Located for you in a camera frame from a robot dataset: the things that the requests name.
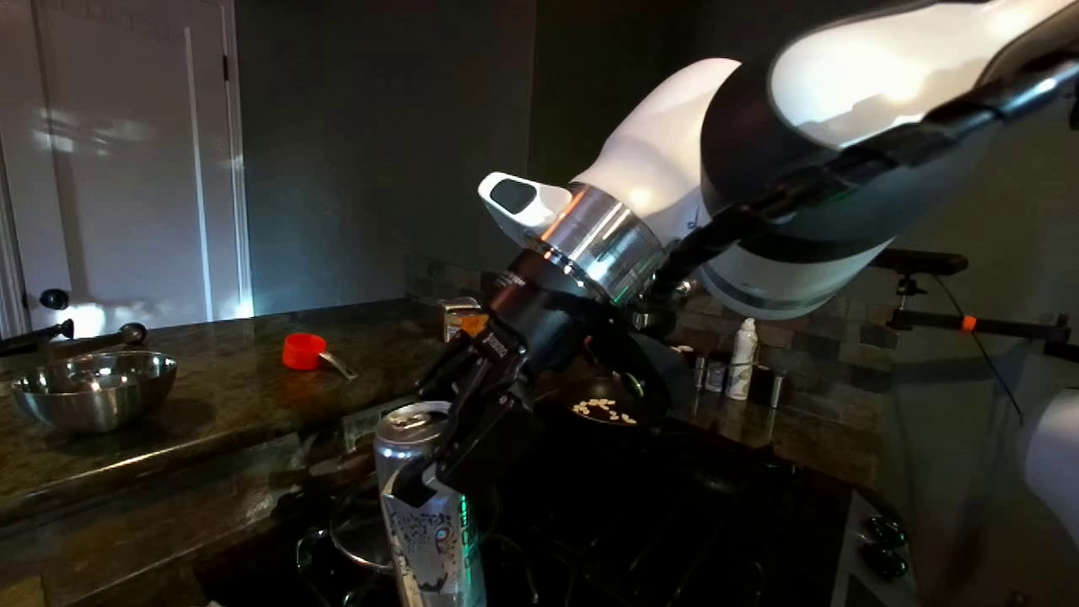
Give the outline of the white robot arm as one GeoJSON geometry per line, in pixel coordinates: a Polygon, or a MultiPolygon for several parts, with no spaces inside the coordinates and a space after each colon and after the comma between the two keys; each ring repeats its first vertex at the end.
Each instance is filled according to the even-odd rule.
{"type": "Polygon", "coordinates": [[[506,477],[540,439],[540,379],[586,353],[649,421],[685,398],[659,337],[700,281],[753,320],[829,302],[948,200],[984,137],[1076,80],[1079,0],[912,0],[818,24],[764,61],[668,74],[563,187],[491,172],[479,194],[519,244],[486,327],[416,394],[448,409],[405,465],[409,507],[506,477]]]}

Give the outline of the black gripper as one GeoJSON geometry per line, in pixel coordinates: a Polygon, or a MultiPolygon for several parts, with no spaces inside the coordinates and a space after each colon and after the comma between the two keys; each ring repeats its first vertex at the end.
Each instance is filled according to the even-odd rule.
{"type": "Polygon", "coordinates": [[[603,320],[606,299],[567,281],[508,273],[486,299],[486,327],[443,344],[416,394],[448,402],[448,428],[432,454],[405,461],[391,497],[424,507],[437,477],[456,493],[495,486],[543,436],[532,410],[543,371],[563,366],[603,320]]]}

